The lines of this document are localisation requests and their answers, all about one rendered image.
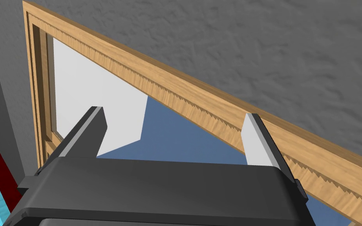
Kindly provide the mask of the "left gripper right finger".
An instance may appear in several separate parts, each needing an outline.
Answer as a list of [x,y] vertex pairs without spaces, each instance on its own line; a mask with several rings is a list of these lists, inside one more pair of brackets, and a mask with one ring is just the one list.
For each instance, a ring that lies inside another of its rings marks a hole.
[[241,140],[248,165],[274,166],[293,183],[295,178],[263,120],[257,113],[245,114]]

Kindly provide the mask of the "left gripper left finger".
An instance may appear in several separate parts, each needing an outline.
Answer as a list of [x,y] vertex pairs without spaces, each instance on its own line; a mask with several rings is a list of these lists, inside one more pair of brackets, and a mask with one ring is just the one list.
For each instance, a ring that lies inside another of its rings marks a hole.
[[49,165],[58,157],[95,158],[107,131],[102,107],[92,106],[48,157]]

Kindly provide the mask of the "wooden framed window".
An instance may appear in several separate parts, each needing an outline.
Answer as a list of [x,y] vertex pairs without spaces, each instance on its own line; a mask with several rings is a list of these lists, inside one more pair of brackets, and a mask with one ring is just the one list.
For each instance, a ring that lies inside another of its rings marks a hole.
[[61,143],[51,127],[51,35],[241,152],[244,117],[258,113],[304,190],[362,226],[361,156],[40,5],[23,1],[23,11],[39,166]]

